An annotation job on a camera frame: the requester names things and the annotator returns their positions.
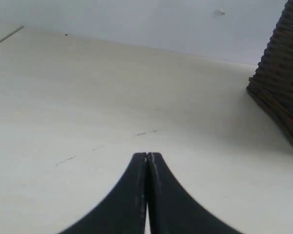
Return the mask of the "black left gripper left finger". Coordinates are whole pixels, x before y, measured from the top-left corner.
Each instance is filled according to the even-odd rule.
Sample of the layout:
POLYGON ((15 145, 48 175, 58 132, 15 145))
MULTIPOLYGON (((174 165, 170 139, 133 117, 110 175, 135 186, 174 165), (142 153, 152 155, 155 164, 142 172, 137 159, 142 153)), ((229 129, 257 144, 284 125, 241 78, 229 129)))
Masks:
POLYGON ((135 153, 109 194, 63 234, 143 234, 145 232, 147 154, 135 153))

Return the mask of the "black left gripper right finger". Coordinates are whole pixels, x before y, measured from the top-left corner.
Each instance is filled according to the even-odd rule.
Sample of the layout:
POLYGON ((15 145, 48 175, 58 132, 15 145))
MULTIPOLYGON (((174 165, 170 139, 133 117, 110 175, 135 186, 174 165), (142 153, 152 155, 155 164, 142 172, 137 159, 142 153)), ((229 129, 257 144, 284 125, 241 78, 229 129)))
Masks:
POLYGON ((160 153, 148 153, 147 203, 152 234, 238 234, 193 199, 160 153))

